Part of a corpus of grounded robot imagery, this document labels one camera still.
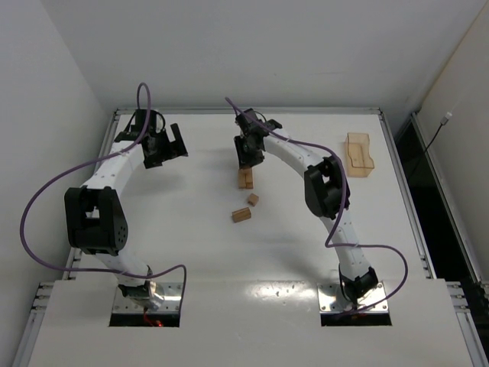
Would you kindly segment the wooden block cube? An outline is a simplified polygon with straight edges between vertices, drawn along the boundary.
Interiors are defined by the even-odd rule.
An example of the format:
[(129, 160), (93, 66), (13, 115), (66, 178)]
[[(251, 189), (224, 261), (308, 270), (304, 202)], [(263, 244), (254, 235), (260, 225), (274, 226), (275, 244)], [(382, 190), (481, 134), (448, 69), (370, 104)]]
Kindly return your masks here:
[(256, 206), (257, 203), (259, 201), (259, 196), (254, 194), (254, 193), (251, 193), (249, 196), (248, 196), (248, 203), (251, 205), (251, 206)]

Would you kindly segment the wide wooden block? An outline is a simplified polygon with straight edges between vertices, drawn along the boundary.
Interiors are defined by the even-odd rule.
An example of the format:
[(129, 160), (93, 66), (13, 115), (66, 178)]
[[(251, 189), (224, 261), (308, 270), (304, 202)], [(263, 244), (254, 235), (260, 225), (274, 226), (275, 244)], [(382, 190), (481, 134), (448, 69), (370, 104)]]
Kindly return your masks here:
[(243, 222), (251, 218), (251, 210), (248, 207), (238, 209), (232, 212), (232, 221), (234, 223)]

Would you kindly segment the amber transparent plastic bin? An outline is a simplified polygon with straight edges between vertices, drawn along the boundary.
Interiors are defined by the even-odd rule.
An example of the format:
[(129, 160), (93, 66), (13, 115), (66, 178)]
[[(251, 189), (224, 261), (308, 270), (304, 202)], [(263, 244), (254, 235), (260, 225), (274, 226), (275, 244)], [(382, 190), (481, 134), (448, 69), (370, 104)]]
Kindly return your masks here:
[(348, 177), (366, 178), (375, 168), (370, 155), (370, 136), (367, 133), (348, 132), (345, 139), (345, 166)]

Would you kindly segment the long wooden block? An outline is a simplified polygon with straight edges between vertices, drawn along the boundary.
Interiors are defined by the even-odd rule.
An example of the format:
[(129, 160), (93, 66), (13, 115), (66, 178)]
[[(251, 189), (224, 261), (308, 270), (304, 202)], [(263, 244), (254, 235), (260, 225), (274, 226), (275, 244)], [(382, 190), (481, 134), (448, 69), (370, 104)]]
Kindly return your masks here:
[(247, 170), (247, 173), (245, 174), (245, 186), (249, 190), (254, 188), (254, 179), (253, 179), (252, 169)]

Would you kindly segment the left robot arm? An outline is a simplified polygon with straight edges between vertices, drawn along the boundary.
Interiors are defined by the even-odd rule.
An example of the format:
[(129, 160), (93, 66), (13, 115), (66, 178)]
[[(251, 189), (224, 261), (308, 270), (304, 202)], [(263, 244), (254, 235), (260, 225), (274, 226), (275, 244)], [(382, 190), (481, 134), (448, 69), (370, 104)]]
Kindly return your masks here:
[(187, 155), (177, 124), (167, 125), (158, 111), (137, 109), (96, 172), (64, 195), (70, 245), (103, 263), (122, 296), (145, 310), (164, 302), (163, 290), (150, 279), (151, 267), (126, 247), (128, 222), (120, 197), (138, 167), (156, 168)]

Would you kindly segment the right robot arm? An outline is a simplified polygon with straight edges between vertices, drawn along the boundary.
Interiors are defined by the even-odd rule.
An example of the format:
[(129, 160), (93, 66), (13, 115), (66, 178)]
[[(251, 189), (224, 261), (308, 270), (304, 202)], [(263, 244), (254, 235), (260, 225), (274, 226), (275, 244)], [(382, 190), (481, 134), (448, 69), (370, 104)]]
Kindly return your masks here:
[(266, 153), (282, 160), (304, 182), (304, 197), (309, 211), (326, 227), (326, 244), (338, 256), (338, 271), (343, 295), (356, 305), (378, 278), (358, 244), (349, 208), (349, 187), (341, 162), (334, 156), (322, 157), (287, 136), (282, 125), (273, 120), (261, 121), (253, 109), (237, 112), (240, 128), (234, 137), (240, 168), (252, 168), (264, 161)]

